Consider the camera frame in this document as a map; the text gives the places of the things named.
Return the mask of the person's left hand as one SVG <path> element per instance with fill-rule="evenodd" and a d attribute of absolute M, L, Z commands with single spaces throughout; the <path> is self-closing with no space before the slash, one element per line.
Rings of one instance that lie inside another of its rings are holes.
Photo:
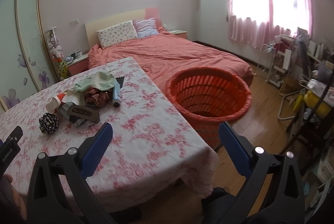
<path fill-rule="evenodd" d="M 9 174 L 3 175 L 1 178 L 1 198 L 15 208 L 15 212 L 19 215 L 19 219 L 27 220 L 27 208 L 20 193 L 12 186 L 13 177 Z"/>

